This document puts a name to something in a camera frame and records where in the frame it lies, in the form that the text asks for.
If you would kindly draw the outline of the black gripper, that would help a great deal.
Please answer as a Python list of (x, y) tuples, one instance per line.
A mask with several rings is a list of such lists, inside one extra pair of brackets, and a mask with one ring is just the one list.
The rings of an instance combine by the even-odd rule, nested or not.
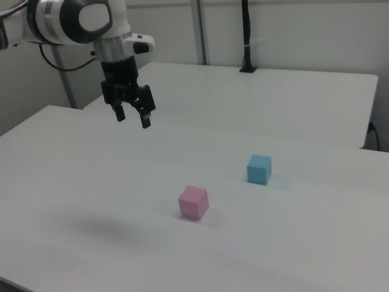
[(139, 86), (134, 56), (116, 62), (101, 62), (105, 80), (101, 82), (104, 101), (111, 105), (118, 122), (125, 120), (122, 102), (132, 105), (140, 116), (143, 129), (151, 126), (151, 112), (156, 105), (148, 85)]

